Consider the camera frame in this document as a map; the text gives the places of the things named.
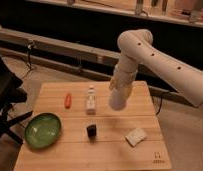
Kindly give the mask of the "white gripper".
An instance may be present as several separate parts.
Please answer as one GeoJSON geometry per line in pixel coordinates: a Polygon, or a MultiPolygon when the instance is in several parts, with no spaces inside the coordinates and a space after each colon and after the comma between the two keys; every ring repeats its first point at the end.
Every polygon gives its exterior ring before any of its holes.
{"type": "Polygon", "coordinates": [[[113,76],[110,80],[109,89],[117,89],[119,91],[128,93],[132,89],[132,82],[134,81],[134,72],[125,72],[120,68],[115,68],[113,76]]]}

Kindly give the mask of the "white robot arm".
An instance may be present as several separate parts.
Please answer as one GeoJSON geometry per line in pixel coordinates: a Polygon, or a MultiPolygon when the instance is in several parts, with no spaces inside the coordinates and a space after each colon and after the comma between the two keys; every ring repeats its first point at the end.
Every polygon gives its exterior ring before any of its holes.
{"type": "Polygon", "coordinates": [[[121,56],[109,86],[111,108],[125,108],[138,66],[143,64],[193,106],[203,111],[203,71],[155,49],[152,41],[153,35],[147,29],[129,30],[119,35],[117,44],[121,56]]]}

